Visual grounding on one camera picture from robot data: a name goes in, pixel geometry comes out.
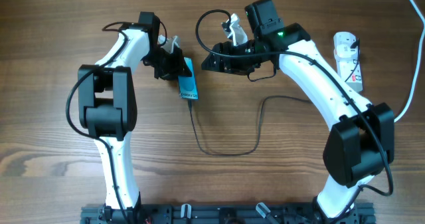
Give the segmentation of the Samsung Galaxy smartphone teal screen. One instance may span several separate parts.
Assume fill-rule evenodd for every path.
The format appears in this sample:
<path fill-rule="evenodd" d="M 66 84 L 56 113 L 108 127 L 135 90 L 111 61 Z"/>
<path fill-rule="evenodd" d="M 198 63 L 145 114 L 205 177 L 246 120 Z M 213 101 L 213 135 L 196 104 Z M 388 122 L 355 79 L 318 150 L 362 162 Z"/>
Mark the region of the Samsung Galaxy smartphone teal screen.
<path fill-rule="evenodd" d="M 191 76 L 178 76 L 180 97 L 189 100 L 198 100 L 199 95 L 192 60 L 188 57 L 184 59 L 191 71 Z"/>

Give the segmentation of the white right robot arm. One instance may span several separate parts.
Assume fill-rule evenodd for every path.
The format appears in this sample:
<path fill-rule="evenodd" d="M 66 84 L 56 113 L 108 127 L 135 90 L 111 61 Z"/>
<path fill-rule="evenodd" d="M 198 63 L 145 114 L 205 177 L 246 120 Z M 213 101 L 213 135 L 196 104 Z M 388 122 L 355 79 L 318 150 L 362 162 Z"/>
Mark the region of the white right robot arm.
<path fill-rule="evenodd" d="M 209 49 L 202 69 L 249 76 L 263 62 L 289 76 L 319 110 L 329 128 L 323 151 L 328 178 L 313 201 L 316 223 L 348 217 L 372 178 L 390 174 L 394 160 L 394 113 L 386 103 L 374 105 L 355 92 L 321 56 L 298 23 L 284 25 L 272 0 L 245 7 L 253 39 L 238 19 L 222 24 L 227 42 Z"/>

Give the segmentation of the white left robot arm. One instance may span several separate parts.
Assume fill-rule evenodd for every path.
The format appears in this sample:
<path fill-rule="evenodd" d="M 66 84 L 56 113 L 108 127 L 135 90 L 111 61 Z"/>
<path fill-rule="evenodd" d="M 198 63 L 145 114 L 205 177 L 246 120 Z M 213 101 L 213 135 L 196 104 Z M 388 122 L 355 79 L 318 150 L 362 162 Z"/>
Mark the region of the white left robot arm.
<path fill-rule="evenodd" d="M 134 210 L 139 190 L 130 154 L 131 133 L 137 122 L 132 74 L 139 64 L 151 66 L 156 79 L 174 81 L 191 77 L 182 50 L 159 34 L 163 23 L 152 12 L 141 12 L 137 22 L 118 21 L 104 32 L 118 39 L 95 64 L 78 69 L 73 91 L 78 94 L 80 125 L 100 151 L 107 185 L 106 207 L 127 213 Z"/>

